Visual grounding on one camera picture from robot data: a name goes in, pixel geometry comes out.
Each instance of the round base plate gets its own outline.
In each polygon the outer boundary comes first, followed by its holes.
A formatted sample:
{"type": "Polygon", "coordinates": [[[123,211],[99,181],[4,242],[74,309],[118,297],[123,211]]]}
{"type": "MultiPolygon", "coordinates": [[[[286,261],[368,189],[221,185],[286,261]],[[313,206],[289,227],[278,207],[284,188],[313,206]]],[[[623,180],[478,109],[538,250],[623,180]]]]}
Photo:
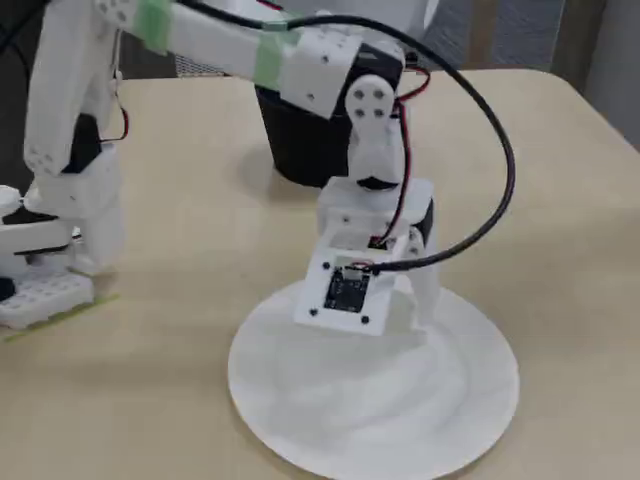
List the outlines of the round base plate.
{"type": "Polygon", "coordinates": [[[411,330],[401,284],[387,333],[365,337],[294,324],[300,290],[258,306],[229,358],[240,416],[278,455],[335,480],[427,480],[469,465],[507,429],[518,365],[471,304],[442,290],[435,321],[411,330]]]}

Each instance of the black cable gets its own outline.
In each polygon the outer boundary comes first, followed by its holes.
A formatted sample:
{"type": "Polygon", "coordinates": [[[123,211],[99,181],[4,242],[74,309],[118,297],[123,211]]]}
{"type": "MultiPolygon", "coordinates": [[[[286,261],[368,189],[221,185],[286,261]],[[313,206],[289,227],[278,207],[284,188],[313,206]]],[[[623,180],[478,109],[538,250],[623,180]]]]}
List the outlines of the black cable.
{"type": "MultiPolygon", "coordinates": [[[[7,29],[0,25],[0,36],[4,36],[7,34],[7,29]]],[[[29,67],[29,61],[27,60],[26,55],[20,50],[20,48],[15,44],[11,43],[9,48],[13,51],[16,58],[20,61],[22,65],[22,71],[24,73],[25,84],[27,86],[27,91],[29,90],[29,80],[31,79],[31,67],[29,67]]]]}
{"type": "Polygon", "coordinates": [[[417,268],[428,267],[430,265],[435,265],[437,263],[444,262],[445,260],[449,260],[460,255],[461,253],[465,252],[476,243],[478,243],[484,236],[486,236],[491,230],[493,230],[493,228],[498,224],[500,219],[506,213],[511,200],[513,199],[516,185],[515,154],[513,152],[513,147],[511,145],[511,141],[509,140],[507,132],[498,119],[498,116],[495,114],[491,106],[487,103],[486,99],[480,94],[480,92],[478,92],[476,88],[458,70],[455,69],[455,67],[453,67],[449,62],[447,62],[440,55],[428,48],[426,45],[423,45],[420,41],[416,40],[410,35],[407,35],[404,32],[401,32],[400,30],[396,30],[389,25],[385,25],[384,23],[353,15],[320,15],[316,17],[296,18],[283,22],[264,23],[238,17],[236,15],[224,12],[223,10],[196,3],[193,0],[178,0],[178,2],[189,7],[196,6],[197,8],[194,8],[194,10],[197,10],[198,12],[208,15],[212,18],[230,22],[239,26],[252,28],[255,30],[290,31],[298,28],[317,27],[322,25],[351,25],[376,30],[404,43],[408,47],[414,49],[422,56],[438,65],[445,73],[447,73],[447,75],[455,80],[456,83],[460,85],[460,87],[462,87],[462,89],[475,101],[478,107],[480,107],[480,110],[482,110],[484,115],[487,117],[487,120],[489,120],[489,123],[491,123],[491,126],[493,127],[496,135],[498,136],[498,139],[500,140],[507,162],[507,182],[504,193],[502,195],[502,199],[500,200],[500,203],[498,204],[495,212],[484,224],[482,224],[482,226],[476,232],[440,253],[416,260],[404,260],[399,262],[375,264],[368,267],[368,271],[376,274],[380,272],[404,272],[417,268]]]}

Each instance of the table surface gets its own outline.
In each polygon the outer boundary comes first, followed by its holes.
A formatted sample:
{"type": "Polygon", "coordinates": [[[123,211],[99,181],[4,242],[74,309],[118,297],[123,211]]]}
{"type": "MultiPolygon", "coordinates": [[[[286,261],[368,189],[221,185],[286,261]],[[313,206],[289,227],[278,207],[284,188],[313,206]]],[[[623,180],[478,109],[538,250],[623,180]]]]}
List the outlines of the table surface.
{"type": "MultiPolygon", "coordinates": [[[[494,319],[520,362],[501,442],[453,478],[633,476],[640,452],[640,155],[567,84],[469,73],[508,128],[513,208],[442,282],[494,319]]],[[[271,168],[252,87],[129,82],[121,146],[127,252],[116,301],[0,344],[7,480],[312,479],[239,420],[229,346],[262,299],[304,276],[318,192],[271,168]]],[[[504,160],[441,74],[415,102],[416,171],[436,185],[442,244],[494,208],[504,160]]]]}

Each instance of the white arm segment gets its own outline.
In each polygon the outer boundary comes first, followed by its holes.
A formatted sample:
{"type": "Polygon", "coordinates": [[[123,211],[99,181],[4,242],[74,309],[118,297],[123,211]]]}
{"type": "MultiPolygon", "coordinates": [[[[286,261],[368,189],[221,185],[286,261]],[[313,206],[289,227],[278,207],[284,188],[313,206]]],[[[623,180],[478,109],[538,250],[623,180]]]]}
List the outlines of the white arm segment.
{"type": "MultiPolygon", "coordinates": [[[[133,35],[144,35],[136,29],[143,1],[94,1],[110,24],[133,35]]],[[[283,18],[266,7],[249,8],[242,0],[224,3],[240,15],[255,11],[262,20],[283,18]]],[[[325,118],[332,116],[362,44],[361,37],[340,30],[307,28],[299,37],[251,30],[209,18],[178,3],[171,5],[169,17],[169,51],[277,90],[284,100],[325,118]],[[275,78],[266,83],[261,71],[264,68],[276,70],[275,74],[271,72],[275,78]]]]}

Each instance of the black container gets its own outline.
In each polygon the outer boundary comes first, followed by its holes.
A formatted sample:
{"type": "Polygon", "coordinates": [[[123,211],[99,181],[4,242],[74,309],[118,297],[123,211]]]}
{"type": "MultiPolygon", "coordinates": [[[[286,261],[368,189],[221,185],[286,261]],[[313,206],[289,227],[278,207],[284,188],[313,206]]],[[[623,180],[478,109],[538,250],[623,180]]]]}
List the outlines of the black container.
{"type": "Polygon", "coordinates": [[[331,120],[306,112],[280,99],[278,93],[256,87],[276,170],[288,180],[324,187],[331,177],[349,173],[351,120],[331,120]]]}

